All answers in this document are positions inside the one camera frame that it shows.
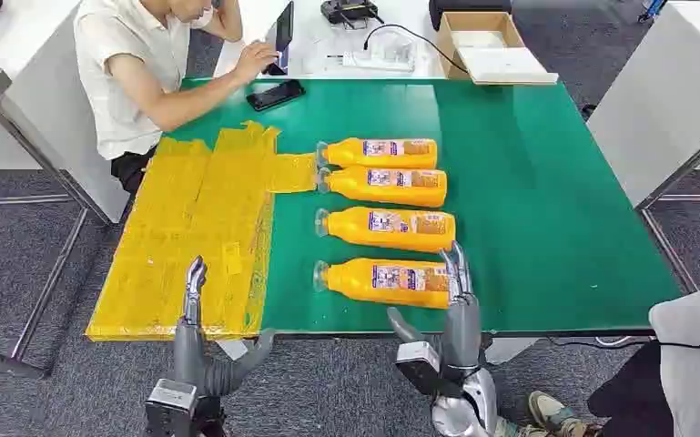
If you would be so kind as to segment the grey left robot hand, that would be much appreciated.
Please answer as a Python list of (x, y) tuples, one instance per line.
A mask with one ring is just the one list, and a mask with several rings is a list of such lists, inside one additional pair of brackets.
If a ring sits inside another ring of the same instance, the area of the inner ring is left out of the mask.
[(183, 314), (178, 319), (173, 341), (174, 379), (195, 386), (199, 396), (223, 397), (236, 391), (248, 374), (269, 356), (275, 331), (263, 330), (254, 347), (237, 361), (224, 362), (208, 356), (200, 322), (200, 292), (207, 270), (201, 256), (196, 256), (187, 270)]

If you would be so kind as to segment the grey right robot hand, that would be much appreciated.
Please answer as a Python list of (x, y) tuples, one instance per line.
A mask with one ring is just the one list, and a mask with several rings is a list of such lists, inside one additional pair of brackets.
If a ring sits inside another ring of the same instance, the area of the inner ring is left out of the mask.
[(457, 241), (453, 241), (450, 249), (442, 249), (440, 255), (446, 266), (449, 291), (439, 365), (434, 364), (431, 358), (434, 347), (424, 336), (396, 308), (387, 308), (389, 324), (403, 341), (406, 352), (402, 360), (396, 360), (396, 366), (410, 381), (433, 382), (437, 377), (461, 380), (480, 367), (480, 310), (469, 261)]

